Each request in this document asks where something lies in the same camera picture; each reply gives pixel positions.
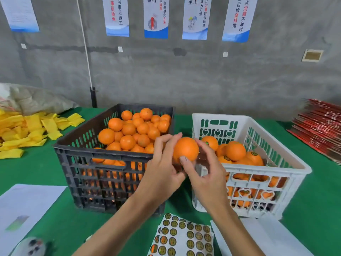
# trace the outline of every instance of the white cord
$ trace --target white cord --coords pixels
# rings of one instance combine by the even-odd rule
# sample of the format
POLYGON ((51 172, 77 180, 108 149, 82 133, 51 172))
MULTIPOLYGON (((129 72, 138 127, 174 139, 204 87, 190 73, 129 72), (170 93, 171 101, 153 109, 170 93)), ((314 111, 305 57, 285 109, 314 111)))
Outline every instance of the white cord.
POLYGON ((89 64, 89 56, 88 56, 88 50, 86 46, 86 41, 85 41, 85 35, 84 35, 84 28, 83 28, 83 22, 82 22, 82 15, 80 13, 80 8, 79 8, 79 2, 77 0, 77 7, 78 7, 78 13, 79 13, 79 20, 80 20, 80 26, 82 27, 82 33, 83 33, 83 40, 84 40, 84 48, 85 48, 85 55, 86 55, 86 61, 88 63, 88 71, 89 71, 89 78, 90 78, 90 86, 92 89, 92 80, 91 80, 91 72, 90 72, 90 64, 89 64))

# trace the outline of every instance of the green tablecloth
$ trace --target green tablecloth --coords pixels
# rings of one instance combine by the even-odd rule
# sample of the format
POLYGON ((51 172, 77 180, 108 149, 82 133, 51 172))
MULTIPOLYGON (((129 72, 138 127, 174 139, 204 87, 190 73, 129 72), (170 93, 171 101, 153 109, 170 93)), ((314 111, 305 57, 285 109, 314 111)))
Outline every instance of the green tablecloth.
MULTIPOLYGON (((78 112, 88 120, 101 111, 103 109, 76 108, 66 112, 66 115, 78 112)), ((176 115, 175 119, 176 132, 182 131, 184 135, 191 136, 192 117, 176 115)), ((341 168, 286 132, 274 120, 257 122, 313 169, 313 173, 305 178, 285 210, 281 222, 315 256, 339 255, 341 168)), ((73 127, 69 127, 63 133, 72 129, 73 127)), ((42 147, 25 149, 20 159, 0 160, 0 194, 16 183, 66 185, 53 144, 54 141, 49 140, 42 147)), ((193 208, 188 179, 167 201, 165 213, 167 212, 200 224, 209 224, 211 220, 208 214, 193 208)), ((110 217, 110 214, 76 208, 67 188, 27 236, 40 237, 48 242, 47 256, 68 256, 110 217)), ((120 255, 147 255, 161 219, 162 217, 148 219, 130 238, 120 255)), ((216 241, 215 255, 221 255, 216 241)))

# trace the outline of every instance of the right hand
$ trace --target right hand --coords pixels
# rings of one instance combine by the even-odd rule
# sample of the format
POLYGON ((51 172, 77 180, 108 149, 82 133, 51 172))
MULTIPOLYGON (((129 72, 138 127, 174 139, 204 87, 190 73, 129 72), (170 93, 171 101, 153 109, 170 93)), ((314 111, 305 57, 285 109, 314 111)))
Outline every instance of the right hand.
POLYGON ((219 162, 214 151, 204 142, 195 139, 199 147, 206 153, 208 161, 208 174, 200 177, 195 171, 193 164, 185 157, 180 157, 180 162, 190 178, 192 188, 198 200, 212 215, 221 209, 227 208, 229 203, 226 191, 226 171, 219 162))

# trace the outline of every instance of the black plastic crate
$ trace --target black plastic crate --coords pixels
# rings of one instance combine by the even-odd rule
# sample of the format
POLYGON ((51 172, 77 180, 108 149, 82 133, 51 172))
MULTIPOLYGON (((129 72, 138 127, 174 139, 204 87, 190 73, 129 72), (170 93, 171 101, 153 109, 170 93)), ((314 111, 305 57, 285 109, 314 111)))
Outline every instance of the black plastic crate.
MULTIPOLYGON (((145 172, 145 163, 152 159, 153 155, 105 150, 105 146, 98 141, 98 134, 107 128, 111 118, 121 118, 123 111, 136 113, 143 108, 150 108, 156 115, 170 115, 172 121, 169 133, 174 132, 173 107, 117 104, 57 140, 54 149, 77 207, 115 213, 134 193, 145 172), (94 149, 95 147, 101 147, 103 150, 94 149), (94 163, 92 158, 123 161, 125 166, 94 163)), ((163 214, 164 207, 163 203, 154 215, 163 214)))

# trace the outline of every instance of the gray wall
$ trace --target gray wall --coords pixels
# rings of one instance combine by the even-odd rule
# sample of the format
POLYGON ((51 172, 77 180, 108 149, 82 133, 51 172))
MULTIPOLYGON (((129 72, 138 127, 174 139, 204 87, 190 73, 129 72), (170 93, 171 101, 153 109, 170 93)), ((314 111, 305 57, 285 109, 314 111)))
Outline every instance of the gray wall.
MULTIPOLYGON (((0 81, 51 89, 91 106, 76 0, 32 3, 40 33, 12 32, 0 9, 0 81)), ((228 0, 212 0, 206 41, 181 39, 184 0, 170 0, 168 40, 145 39, 143 0, 128 3, 130 37, 123 38, 106 35, 102 0, 80 0, 99 107, 157 103, 180 113, 290 120, 303 98, 338 103, 340 0, 258 0, 242 44, 221 41, 228 0), (174 48, 186 55, 175 56, 174 48), (301 62, 305 49, 323 49, 321 62, 301 62)))

